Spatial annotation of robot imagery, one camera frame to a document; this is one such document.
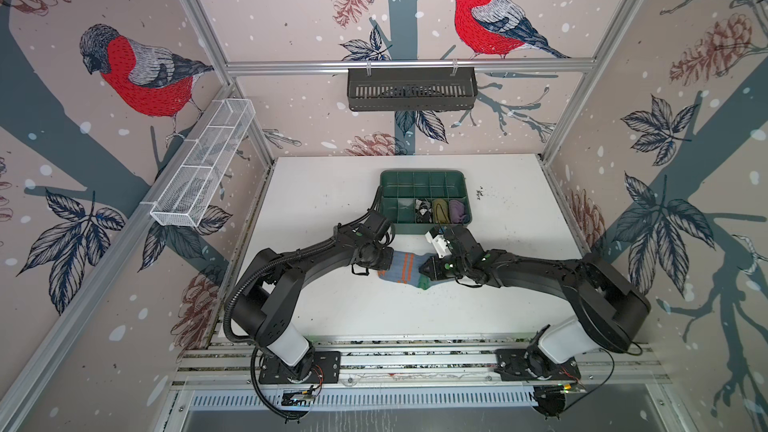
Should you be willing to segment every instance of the bird head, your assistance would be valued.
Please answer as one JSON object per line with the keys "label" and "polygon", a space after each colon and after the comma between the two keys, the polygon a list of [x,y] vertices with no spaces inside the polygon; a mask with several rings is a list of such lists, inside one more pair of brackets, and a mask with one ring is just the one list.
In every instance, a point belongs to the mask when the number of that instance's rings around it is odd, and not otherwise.
{"label": "bird head", "polygon": [[83,64],[88,73],[110,73],[107,47],[112,40],[120,37],[120,34],[110,26],[96,24],[85,31],[80,38],[80,53],[83,56]]}

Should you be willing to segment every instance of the mounting plate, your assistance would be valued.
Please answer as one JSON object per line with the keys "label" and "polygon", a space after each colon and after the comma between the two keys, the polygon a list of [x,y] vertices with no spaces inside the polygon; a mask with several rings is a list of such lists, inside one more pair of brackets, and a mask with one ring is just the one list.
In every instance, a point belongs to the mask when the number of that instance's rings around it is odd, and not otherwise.
{"label": "mounting plate", "polygon": [[[312,366],[314,367],[315,365],[322,370],[322,382],[324,384],[339,383],[341,352],[328,350],[317,351],[312,360]],[[284,367],[283,361],[278,359],[278,357],[265,357],[264,368],[261,369],[261,374],[259,374],[259,384],[292,384],[292,382],[286,378]],[[310,376],[306,381],[302,382],[302,384],[318,384],[319,382],[320,379],[317,375],[310,373]]]}
{"label": "mounting plate", "polygon": [[[525,349],[523,348],[504,348],[496,350],[496,371],[502,376],[502,382],[519,382],[535,380],[528,371],[528,362],[525,360]],[[576,360],[568,360],[560,366],[573,377],[581,379],[581,372],[578,371]],[[563,382],[573,382],[568,374],[557,372],[552,374],[547,380],[562,380]]]}

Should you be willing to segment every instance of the red wire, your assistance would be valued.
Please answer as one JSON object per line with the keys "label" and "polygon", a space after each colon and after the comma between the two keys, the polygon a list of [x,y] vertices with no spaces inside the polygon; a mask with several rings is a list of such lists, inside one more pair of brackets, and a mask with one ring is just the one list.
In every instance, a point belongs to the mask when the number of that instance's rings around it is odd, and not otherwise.
{"label": "red wire", "polygon": [[579,384],[579,385],[581,385],[581,387],[583,387],[583,386],[584,386],[584,384],[582,384],[582,383],[581,383],[581,380],[577,379],[577,378],[576,378],[576,377],[574,377],[573,375],[570,375],[570,374],[568,373],[568,371],[567,371],[567,370],[565,370],[564,368],[560,368],[560,370],[562,370],[562,371],[563,371],[563,374],[565,374],[565,375],[569,376],[569,377],[570,377],[570,378],[572,378],[573,380],[576,380],[576,383],[577,383],[577,384]]}
{"label": "red wire", "polygon": [[325,379],[325,375],[322,372],[322,369],[320,368],[319,365],[316,365],[314,368],[316,369],[315,374],[317,374],[317,377],[320,379],[320,383],[318,384],[318,387],[322,388],[322,382]]}

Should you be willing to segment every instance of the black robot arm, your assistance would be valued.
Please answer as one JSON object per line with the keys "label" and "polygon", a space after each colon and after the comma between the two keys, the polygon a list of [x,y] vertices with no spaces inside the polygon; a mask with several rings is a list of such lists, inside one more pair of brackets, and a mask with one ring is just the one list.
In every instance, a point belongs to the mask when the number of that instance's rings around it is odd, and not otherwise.
{"label": "black robot arm", "polygon": [[[293,380],[305,378],[312,365],[311,344],[291,324],[301,289],[339,267],[388,269],[393,250],[390,221],[374,210],[376,200],[362,217],[335,226],[333,236],[311,247],[276,254],[265,248],[248,265],[224,308],[224,334],[232,342],[248,342],[270,351],[283,361],[284,373]],[[270,293],[262,287],[274,284]],[[246,332],[232,330],[235,320]]]}
{"label": "black robot arm", "polygon": [[470,287],[529,288],[571,304],[575,317],[543,328],[528,348],[534,376],[547,377],[572,356],[597,347],[627,352],[650,312],[646,297],[594,253],[557,261],[485,251],[464,226],[434,227],[427,239],[438,254],[419,272],[431,280],[463,284],[459,279],[470,278]]}
{"label": "black robot arm", "polygon": [[[291,318],[301,289],[325,273],[350,264],[388,269],[389,219],[376,211],[335,226],[324,242],[292,253],[264,249],[249,264],[226,300],[224,333],[230,341],[248,342],[276,355],[283,373],[302,380],[310,372],[314,350],[293,327]],[[548,377],[576,354],[602,347],[626,352],[650,311],[650,303],[616,269],[596,254],[580,260],[523,257],[504,250],[484,250],[464,226],[439,226],[427,235],[436,247],[419,272],[431,280],[468,278],[471,287],[522,287],[567,300],[575,316],[538,332],[526,353],[529,377]],[[264,283],[274,284],[269,293]],[[246,332],[236,335],[235,320]]]}

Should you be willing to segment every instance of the dark gray basket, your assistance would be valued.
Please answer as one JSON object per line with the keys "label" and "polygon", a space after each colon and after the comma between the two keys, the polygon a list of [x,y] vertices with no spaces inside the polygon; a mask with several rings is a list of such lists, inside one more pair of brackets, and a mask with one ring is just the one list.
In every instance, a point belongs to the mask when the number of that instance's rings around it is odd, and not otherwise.
{"label": "dark gray basket", "polygon": [[475,106],[475,69],[350,69],[346,96],[350,110],[469,110]]}

